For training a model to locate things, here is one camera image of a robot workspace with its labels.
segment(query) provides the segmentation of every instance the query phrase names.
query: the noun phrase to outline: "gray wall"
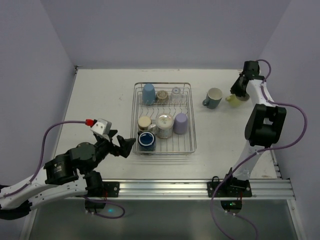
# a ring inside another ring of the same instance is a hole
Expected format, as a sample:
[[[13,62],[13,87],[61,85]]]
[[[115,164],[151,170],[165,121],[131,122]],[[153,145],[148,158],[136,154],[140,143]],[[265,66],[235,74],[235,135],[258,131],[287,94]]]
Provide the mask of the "gray wall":
[[[241,68],[290,0],[41,0],[71,60],[86,68]]]
[[[297,104],[308,116],[308,130],[301,142],[276,154],[283,176],[292,180],[299,213],[311,240],[319,239],[320,234],[319,9],[320,1],[292,0],[261,54],[272,65],[268,89],[273,99]],[[296,139],[302,127],[301,114],[287,108],[278,145]]]
[[[0,184],[33,174],[42,137],[62,120],[74,67],[39,0],[0,1]],[[47,141],[49,160],[57,131]],[[3,239],[17,239],[24,219],[0,220]]]

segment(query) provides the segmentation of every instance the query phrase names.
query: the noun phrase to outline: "mug handle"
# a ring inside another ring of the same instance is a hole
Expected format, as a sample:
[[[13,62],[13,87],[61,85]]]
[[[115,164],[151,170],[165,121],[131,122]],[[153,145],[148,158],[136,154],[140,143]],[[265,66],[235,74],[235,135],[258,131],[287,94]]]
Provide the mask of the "mug handle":
[[[202,105],[205,106],[205,107],[208,106],[209,105],[209,100],[207,100],[207,99],[203,100]]]

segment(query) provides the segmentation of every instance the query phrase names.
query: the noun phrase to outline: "gray floor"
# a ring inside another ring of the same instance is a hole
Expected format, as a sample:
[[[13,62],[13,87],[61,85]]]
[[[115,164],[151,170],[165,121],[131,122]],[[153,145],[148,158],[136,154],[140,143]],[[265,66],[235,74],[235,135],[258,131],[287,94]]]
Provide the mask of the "gray floor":
[[[226,238],[210,215],[210,201],[117,201],[125,206],[121,219],[104,219],[85,214],[84,200],[63,200],[43,206],[31,232],[31,240],[209,240]],[[254,239],[253,228],[241,219],[225,215],[219,202],[219,223],[235,239]],[[104,214],[119,214],[117,209]],[[245,201],[240,212],[256,224],[260,240],[297,239],[287,202]]]

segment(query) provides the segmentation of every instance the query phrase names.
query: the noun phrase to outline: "purple cup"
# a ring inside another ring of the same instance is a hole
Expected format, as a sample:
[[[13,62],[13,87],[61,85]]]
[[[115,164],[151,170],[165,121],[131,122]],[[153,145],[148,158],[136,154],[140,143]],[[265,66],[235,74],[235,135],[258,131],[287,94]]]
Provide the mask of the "purple cup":
[[[175,116],[173,131],[176,134],[185,134],[188,130],[188,117],[184,113],[179,113]]]

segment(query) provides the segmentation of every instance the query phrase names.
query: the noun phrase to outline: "wire rack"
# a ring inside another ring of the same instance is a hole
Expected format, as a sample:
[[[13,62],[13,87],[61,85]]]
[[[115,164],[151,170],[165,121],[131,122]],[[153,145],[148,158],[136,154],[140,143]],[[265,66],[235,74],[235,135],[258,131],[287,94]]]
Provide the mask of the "wire rack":
[[[153,105],[145,105],[142,101],[142,91],[145,84],[152,84],[156,93],[160,90],[168,92],[170,97],[172,88],[181,89],[181,100],[172,101],[170,98],[165,103],[155,102]],[[167,139],[156,137],[155,151],[141,151],[138,145],[138,119],[148,116],[152,123],[156,122],[158,114],[170,114],[173,118],[179,113],[188,117],[188,130],[185,134],[176,134]],[[132,151],[136,154],[148,155],[187,155],[194,153],[197,148],[195,118],[192,103],[191,85],[187,82],[138,82],[134,85],[132,116],[131,116],[131,138],[136,138]]]

